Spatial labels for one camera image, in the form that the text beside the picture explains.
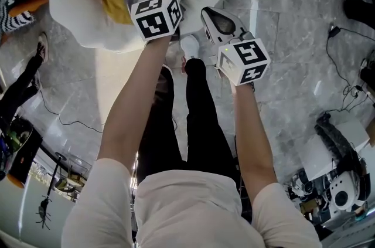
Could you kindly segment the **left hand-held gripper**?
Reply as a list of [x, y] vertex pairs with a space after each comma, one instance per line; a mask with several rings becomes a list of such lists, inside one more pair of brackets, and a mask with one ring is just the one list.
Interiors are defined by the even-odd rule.
[[131, 7], [131, 19], [145, 42], [173, 35], [182, 16], [179, 0], [144, 0]]

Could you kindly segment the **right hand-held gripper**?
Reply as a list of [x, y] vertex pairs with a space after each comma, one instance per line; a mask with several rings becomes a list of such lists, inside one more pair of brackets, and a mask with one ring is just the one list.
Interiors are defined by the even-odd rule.
[[204, 7], [201, 19], [207, 38], [217, 46], [213, 64], [235, 86], [261, 79], [271, 59], [260, 38], [246, 31], [242, 21], [224, 9]]

